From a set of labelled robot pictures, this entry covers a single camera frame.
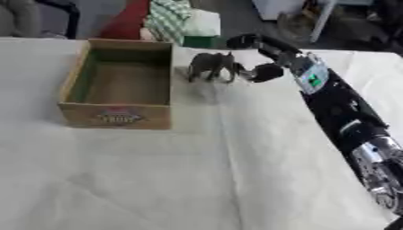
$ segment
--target box label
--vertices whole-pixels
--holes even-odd
[[[120,107],[106,109],[98,114],[96,118],[103,123],[113,125],[129,125],[144,119],[134,110]]]

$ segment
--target wooden crate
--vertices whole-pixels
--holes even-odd
[[[74,127],[169,129],[172,45],[89,40],[60,91]]]

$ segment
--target robotic hand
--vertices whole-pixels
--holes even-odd
[[[274,61],[252,71],[240,67],[240,73],[251,82],[280,77],[283,68],[289,69],[316,121],[363,186],[380,205],[403,216],[403,150],[387,132],[388,126],[349,84],[314,54],[279,40],[245,34],[228,40],[227,45],[231,49],[258,48]]]

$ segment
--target white tablecloth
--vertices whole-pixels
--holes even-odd
[[[378,230],[379,208],[291,77],[188,84],[175,49],[173,128],[69,128],[58,88],[82,41],[0,39],[0,229]],[[318,51],[403,142],[403,61]],[[249,67],[264,58],[235,52]]]

